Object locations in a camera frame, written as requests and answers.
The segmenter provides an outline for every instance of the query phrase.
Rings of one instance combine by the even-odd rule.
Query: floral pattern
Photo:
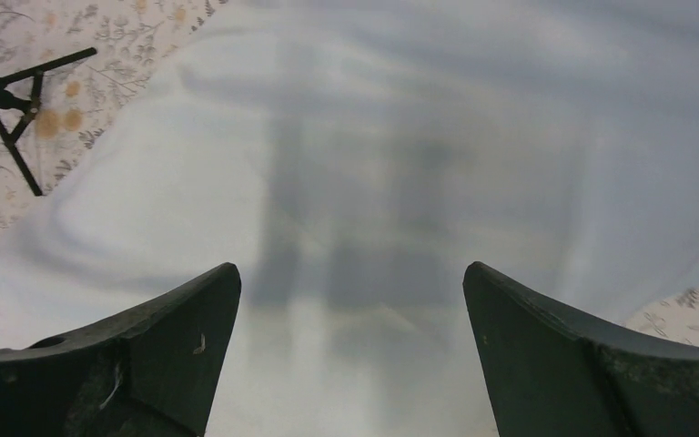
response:
[[[624,326],[655,337],[699,346],[699,287],[651,303],[634,314]]]
[[[159,61],[227,0],[0,0],[0,76],[90,46],[98,54],[45,76],[43,107],[18,148],[49,192],[92,148]],[[27,97],[30,80],[10,87]],[[15,111],[0,114],[7,128]],[[35,198],[0,138],[0,234]]]

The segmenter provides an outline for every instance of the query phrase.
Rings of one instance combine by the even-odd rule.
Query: black plastic part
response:
[[[11,133],[6,129],[0,118],[0,137],[4,142],[6,149],[9,150],[9,154],[12,156],[12,159],[15,160],[17,167],[20,169],[20,173],[23,174],[25,182],[27,182],[28,186],[31,188],[34,196],[43,196],[44,192],[39,187],[33,173],[31,173],[30,168],[25,163],[20,151],[17,149],[17,140],[23,135],[23,132],[25,132],[28,125],[35,119],[39,109],[41,108],[41,90],[44,83],[44,73],[61,66],[73,64],[76,61],[85,59],[96,53],[96,49],[88,48],[71,55],[46,62],[39,66],[18,71],[17,73],[13,73],[9,76],[0,77],[0,109],[18,109],[23,113],[23,116],[20,118],[20,121],[17,123],[17,126]],[[13,84],[14,82],[28,79],[30,77],[34,79],[30,100],[17,98],[6,89],[7,86]]]
[[[699,348],[596,318],[481,263],[463,288],[501,437],[699,435]]]
[[[0,437],[204,435],[240,289],[224,264],[79,330],[0,350]]]

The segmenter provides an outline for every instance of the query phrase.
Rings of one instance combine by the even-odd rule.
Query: black tripod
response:
[[[73,64],[76,61],[85,59],[96,53],[97,50],[94,48],[88,48],[68,56],[63,56],[54,61],[49,61],[40,66],[34,66],[32,68],[28,68],[27,70],[18,71],[17,73],[9,76],[0,77],[0,109],[19,109],[23,112],[22,118],[20,118],[20,121],[17,123],[17,126],[15,126],[15,129],[11,133],[6,130],[6,127],[0,118],[0,137],[2,141],[4,141],[4,145],[6,146],[7,150],[9,150],[9,154],[12,155],[15,163],[20,168],[20,172],[23,173],[23,177],[25,177],[25,181],[28,183],[31,191],[33,191],[34,196],[43,196],[44,193],[42,193],[41,188],[38,186],[38,183],[36,183],[30,168],[28,168],[28,165],[25,164],[25,160],[23,159],[23,156],[20,155],[20,151],[17,150],[16,144],[17,140],[21,135],[23,135],[23,132],[25,132],[25,129],[34,120],[36,114],[38,114],[39,108],[41,107],[41,88],[44,80],[44,72],[54,70],[61,66],[66,66],[68,64]],[[14,94],[6,90],[8,85],[13,84],[14,82],[19,82],[23,79],[28,79],[29,77],[34,79],[30,100],[17,98]]]

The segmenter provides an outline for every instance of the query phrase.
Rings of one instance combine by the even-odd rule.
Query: white sheet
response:
[[[619,320],[699,284],[699,2],[237,2],[0,238],[0,347],[225,261],[208,435],[487,435],[473,260]]]

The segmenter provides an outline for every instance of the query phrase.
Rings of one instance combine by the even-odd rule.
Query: metal stand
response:
[[[23,112],[22,118],[12,132],[6,130],[6,127],[0,118],[0,137],[2,141],[4,141],[6,149],[9,150],[9,154],[12,155],[15,163],[20,168],[20,172],[23,174],[23,177],[28,183],[28,186],[31,188],[31,191],[33,191],[34,196],[43,196],[44,193],[38,186],[34,175],[31,173],[30,168],[28,168],[28,165],[25,163],[20,151],[17,150],[17,140],[21,135],[23,135],[23,132],[25,132],[28,125],[35,119],[39,109],[41,108],[41,89],[44,81],[44,73],[61,66],[73,64],[76,61],[85,59],[96,53],[97,50],[94,48],[88,48],[86,50],[55,59],[54,61],[49,61],[40,66],[34,66],[28,68],[27,70],[18,71],[17,73],[9,76],[0,77],[0,109],[19,109]],[[6,90],[6,87],[10,84],[28,79],[29,77],[34,79],[30,100],[17,98],[14,94]]]

